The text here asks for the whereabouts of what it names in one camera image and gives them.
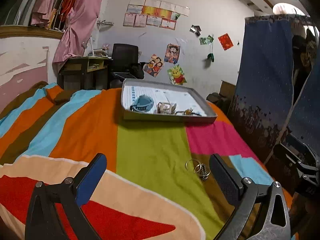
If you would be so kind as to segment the metal spring keyring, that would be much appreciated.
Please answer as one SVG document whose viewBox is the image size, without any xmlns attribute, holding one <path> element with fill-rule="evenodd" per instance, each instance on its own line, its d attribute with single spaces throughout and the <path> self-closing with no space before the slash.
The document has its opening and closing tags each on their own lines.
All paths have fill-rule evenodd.
<svg viewBox="0 0 320 240">
<path fill-rule="evenodd" d="M 211 174 L 210 169 L 204 163 L 195 158 L 186 161 L 184 167 L 187 171 L 191 171 L 193 174 L 196 174 L 201 181 L 206 181 Z"/>
</svg>

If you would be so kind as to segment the keyring with yellow bead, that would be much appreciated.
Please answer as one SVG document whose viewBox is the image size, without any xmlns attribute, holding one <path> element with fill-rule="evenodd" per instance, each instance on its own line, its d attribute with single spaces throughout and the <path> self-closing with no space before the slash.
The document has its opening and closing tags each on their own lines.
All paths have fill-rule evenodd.
<svg viewBox="0 0 320 240">
<path fill-rule="evenodd" d="M 201 114 L 194 112 L 192 108 L 186 109 L 184 111 L 176 111 L 175 115 L 201 116 Z"/>
</svg>

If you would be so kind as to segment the silver carabiner clip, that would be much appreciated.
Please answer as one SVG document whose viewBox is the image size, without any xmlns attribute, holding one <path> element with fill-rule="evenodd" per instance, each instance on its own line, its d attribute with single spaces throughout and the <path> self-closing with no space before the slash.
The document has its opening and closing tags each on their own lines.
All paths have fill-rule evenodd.
<svg viewBox="0 0 320 240">
<path fill-rule="evenodd" d="M 176 103 L 159 102 L 157 104 L 156 113 L 157 114 L 175 114 L 176 106 L 177 106 Z"/>
</svg>

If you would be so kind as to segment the white grid paper sheet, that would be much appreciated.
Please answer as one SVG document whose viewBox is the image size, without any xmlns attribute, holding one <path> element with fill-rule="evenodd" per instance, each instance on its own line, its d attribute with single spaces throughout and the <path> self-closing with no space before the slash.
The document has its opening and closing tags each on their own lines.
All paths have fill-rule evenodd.
<svg viewBox="0 0 320 240">
<path fill-rule="evenodd" d="M 130 106 L 141 95 L 148 95 L 154 100 L 153 108 L 148 111 L 148 114 L 156 114 L 157 104 L 159 102 L 176 103 L 176 111 L 184 111 L 192 108 L 194 112 L 207 116 L 203 108 L 196 102 L 189 92 L 179 92 L 169 89 L 160 89 L 143 86 L 128 86 L 123 88 L 122 106 L 126 110 L 130 110 Z"/>
</svg>

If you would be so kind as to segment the grey cardboard tray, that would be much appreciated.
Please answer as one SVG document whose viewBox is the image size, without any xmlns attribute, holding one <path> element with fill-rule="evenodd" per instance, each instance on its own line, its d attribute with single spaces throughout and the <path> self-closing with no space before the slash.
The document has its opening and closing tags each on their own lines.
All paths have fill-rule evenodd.
<svg viewBox="0 0 320 240">
<path fill-rule="evenodd" d="M 192 88 L 125 79 L 121 91 L 124 119 L 214 123 L 217 114 Z"/>
</svg>

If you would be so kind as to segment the black office chair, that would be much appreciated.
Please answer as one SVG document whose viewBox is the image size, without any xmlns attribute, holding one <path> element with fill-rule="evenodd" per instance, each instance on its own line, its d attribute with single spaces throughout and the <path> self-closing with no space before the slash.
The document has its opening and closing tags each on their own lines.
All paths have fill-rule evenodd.
<svg viewBox="0 0 320 240">
<path fill-rule="evenodd" d="M 138 46 L 114 43 L 110 74 L 113 80 L 144 79 L 143 62 L 138 62 Z"/>
</svg>

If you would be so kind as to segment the cartoon family poster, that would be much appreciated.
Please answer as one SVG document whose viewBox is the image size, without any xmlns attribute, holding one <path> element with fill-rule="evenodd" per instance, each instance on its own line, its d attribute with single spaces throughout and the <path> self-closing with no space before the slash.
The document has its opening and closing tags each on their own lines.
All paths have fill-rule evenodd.
<svg viewBox="0 0 320 240">
<path fill-rule="evenodd" d="M 156 54 L 153 54 L 150 61 L 144 64 L 143 70 L 147 74 L 156 77 L 163 67 L 164 61 Z"/>
</svg>

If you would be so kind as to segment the cartoon boy poster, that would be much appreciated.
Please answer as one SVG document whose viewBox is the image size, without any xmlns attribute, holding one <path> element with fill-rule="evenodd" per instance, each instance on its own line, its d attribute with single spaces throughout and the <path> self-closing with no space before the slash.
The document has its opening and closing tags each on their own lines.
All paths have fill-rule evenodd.
<svg viewBox="0 0 320 240">
<path fill-rule="evenodd" d="M 172 64 L 177 64 L 180 56 L 180 46 L 175 44 L 168 44 L 165 52 L 164 61 Z"/>
</svg>

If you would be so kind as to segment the pink curtain right panel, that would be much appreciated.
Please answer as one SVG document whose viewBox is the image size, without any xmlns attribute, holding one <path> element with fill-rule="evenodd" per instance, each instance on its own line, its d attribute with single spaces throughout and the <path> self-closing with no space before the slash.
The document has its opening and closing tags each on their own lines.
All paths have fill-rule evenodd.
<svg viewBox="0 0 320 240">
<path fill-rule="evenodd" d="M 82 56 L 100 14 L 102 0 L 76 0 L 66 19 L 66 31 L 57 46 L 53 65 L 60 69 L 70 58 Z"/>
</svg>

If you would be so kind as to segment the pink curtain panel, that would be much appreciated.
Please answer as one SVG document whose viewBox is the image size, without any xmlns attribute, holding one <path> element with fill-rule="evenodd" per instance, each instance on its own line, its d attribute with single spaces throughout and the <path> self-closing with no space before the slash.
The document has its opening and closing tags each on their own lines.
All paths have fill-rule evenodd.
<svg viewBox="0 0 320 240">
<path fill-rule="evenodd" d="M 36 0 L 32 10 L 30 25 L 48 25 L 54 0 Z"/>
<path fill-rule="evenodd" d="M 102 0 L 76 0 L 66 19 L 66 31 L 57 46 L 53 65 L 60 69 L 70 58 L 82 56 L 100 14 Z"/>
</svg>

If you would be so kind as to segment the window metal bars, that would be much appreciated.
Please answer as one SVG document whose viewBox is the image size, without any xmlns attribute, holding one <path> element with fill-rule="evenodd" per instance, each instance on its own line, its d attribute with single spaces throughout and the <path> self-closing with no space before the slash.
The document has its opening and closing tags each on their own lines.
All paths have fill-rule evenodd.
<svg viewBox="0 0 320 240">
<path fill-rule="evenodd" d="M 40 27 L 64 32 L 75 0 L 1 0 L 1 25 Z"/>
</svg>

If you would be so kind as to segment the pink curtain left panel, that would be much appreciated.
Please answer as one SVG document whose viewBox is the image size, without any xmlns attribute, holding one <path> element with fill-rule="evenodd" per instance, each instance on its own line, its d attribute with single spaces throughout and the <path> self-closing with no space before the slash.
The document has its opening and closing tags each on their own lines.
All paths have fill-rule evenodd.
<svg viewBox="0 0 320 240">
<path fill-rule="evenodd" d="M 48 25 L 54 0 L 36 0 L 32 10 L 30 25 Z"/>
</svg>

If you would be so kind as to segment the green wall hook ornament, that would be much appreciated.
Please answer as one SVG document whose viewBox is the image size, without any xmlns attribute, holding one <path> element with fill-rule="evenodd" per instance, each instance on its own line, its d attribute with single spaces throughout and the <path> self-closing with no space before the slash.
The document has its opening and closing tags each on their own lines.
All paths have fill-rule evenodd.
<svg viewBox="0 0 320 240">
<path fill-rule="evenodd" d="M 215 61 L 215 57 L 214 57 L 214 53 L 213 53 L 213 46 L 214 46 L 214 42 L 211 43 L 210 45 L 210 53 L 207 55 L 207 60 L 210 62 L 214 62 Z"/>
</svg>

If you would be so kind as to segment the green photo on wall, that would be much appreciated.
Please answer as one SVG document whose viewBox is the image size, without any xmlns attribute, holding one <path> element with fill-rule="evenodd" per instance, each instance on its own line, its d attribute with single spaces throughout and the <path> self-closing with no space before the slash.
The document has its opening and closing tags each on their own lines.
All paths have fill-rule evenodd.
<svg viewBox="0 0 320 240">
<path fill-rule="evenodd" d="M 200 45 L 209 45 L 213 43 L 214 38 L 211 35 L 208 35 L 207 37 L 199 38 L 199 41 L 200 41 Z"/>
</svg>

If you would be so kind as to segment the certificates on wall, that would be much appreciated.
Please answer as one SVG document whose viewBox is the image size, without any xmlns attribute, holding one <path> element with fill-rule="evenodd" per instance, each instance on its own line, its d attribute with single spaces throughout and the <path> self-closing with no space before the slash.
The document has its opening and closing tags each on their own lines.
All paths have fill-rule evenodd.
<svg viewBox="0 0 320 240">
<path fill-rule="evenodd" d="M 123 26 L 145 28 L 147 26 L 175 30 L 181 16 L 188 17 L 189 7 L 161 0 L 130 0 L 124 15 Z"/>
</svg>

